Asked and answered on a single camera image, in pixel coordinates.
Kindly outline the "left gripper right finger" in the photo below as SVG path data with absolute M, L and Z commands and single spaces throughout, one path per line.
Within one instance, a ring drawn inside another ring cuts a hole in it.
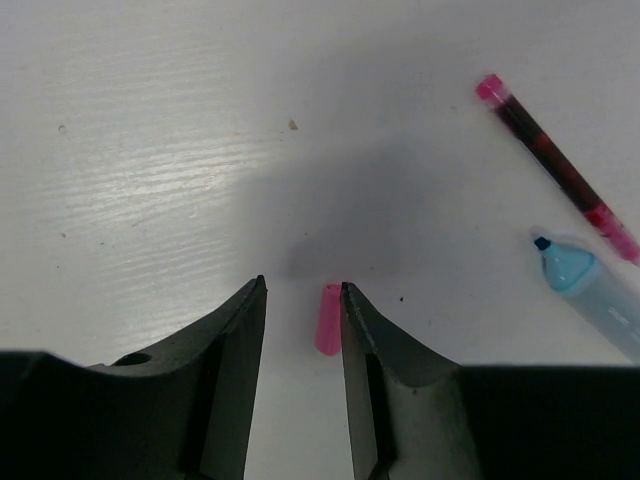
M 341 287 L 358 479 L 635 479 L 639 371 L 462 366 Z

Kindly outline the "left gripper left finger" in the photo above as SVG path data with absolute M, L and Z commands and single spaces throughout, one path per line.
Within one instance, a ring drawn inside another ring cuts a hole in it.
M 266 320 L 263 277 L 110 365 L 1 355 L 5 479 L 240 479 Z

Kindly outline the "pink pen cap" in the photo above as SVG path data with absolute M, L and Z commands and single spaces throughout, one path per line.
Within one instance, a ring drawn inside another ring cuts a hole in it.
M 314 345 L 326 355 L 334 356 L 341 350 L 341 286 L 326 284 L 322 288 L 316 322 Z

